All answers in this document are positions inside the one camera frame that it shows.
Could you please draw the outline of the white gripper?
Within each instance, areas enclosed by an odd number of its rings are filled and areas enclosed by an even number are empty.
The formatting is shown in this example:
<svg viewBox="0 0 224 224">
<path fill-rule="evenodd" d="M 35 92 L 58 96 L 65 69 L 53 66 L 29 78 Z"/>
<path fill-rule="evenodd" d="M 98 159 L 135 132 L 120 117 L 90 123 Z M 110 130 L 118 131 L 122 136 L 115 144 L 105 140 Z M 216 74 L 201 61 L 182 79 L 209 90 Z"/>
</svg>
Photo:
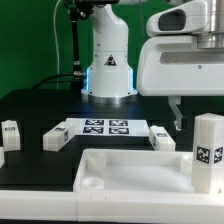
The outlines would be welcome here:
<svg viewBox="0 0 224 224">
<path fill-rule="evenodd" d="M 169 96 L 182 130 L 180 96 L 224 95 L 224 0 L 167 0 L 171 9 L 149 18 L 138 64 L 137 90 Z"/>
</svg>

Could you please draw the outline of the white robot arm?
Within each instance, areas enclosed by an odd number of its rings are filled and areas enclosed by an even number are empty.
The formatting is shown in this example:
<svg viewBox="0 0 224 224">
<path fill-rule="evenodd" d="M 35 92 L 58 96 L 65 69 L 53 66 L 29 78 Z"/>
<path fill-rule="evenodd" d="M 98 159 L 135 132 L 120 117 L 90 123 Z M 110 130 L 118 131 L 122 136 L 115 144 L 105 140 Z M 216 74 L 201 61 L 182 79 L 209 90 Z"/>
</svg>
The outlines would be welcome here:
<svg viewBox="0 0 224 224">
<path fill-rule="evenodd" d="M 99 103 L 118 103 L 136 93 L 166 96 L 180 130 L 183 96 L 224 95 L 224 0 L 166 1 L 173 7 L 147 21 L 150 39 L 137 71 L 127 62 L 127 24 L 111 9 L 132 0 L 92 2 L 93 62 L 82 93 Z"/>
</svg>

